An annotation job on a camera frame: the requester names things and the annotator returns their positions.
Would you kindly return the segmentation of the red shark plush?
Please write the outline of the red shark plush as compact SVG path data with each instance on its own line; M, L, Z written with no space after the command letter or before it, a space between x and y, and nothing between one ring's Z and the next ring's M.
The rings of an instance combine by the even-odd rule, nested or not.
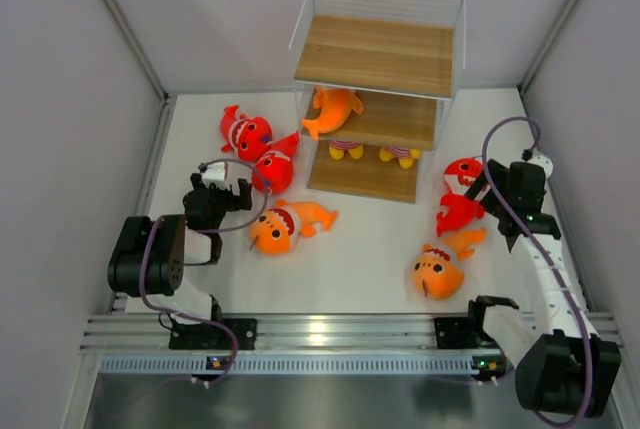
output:
M255 163L252 174L253 187L264 194L275 195L285 192L293 181L293 158L300 143L298 131L280 139Z
M436 216L436 234L464 229L475 220L484 217L485 209L476 200L468 199L465 193L483 173L483 164L476 158L461 158L451 162L443 173L447 189L440 199L440 211Z
M221 151L233 152L244 162L258 161L273 143L268 121L261 116L248 117L239 111L238 105L224 108L219 129L225 141Z

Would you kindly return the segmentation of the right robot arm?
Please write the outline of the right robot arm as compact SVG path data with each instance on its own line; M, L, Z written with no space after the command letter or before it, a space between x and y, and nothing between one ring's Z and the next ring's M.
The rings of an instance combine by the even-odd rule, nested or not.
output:
M465 196L498 221L515 267L521 270L534 321L509 298L479 296L469 304L468 337L494 341L515 370L520 405L537 415L564 414L572 422L598 418L621 365L618 345L602 339L579 304L565 267L561 231L542 211L549 159L504 166L489 160Z

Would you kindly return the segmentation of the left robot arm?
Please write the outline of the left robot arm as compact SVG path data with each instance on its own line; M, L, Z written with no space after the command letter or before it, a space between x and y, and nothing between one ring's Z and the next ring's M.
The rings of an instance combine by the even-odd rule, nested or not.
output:
M184 212L155 221L128 217L108 263L112 291L139 298L180 324L204 348L219 346L226 335L221 308L214 296L195 287L185 269L215 264L223 241L216 232L231 212L252 209L252 185L237 181L239 192L200 174L191 175L192 189L182 198Z

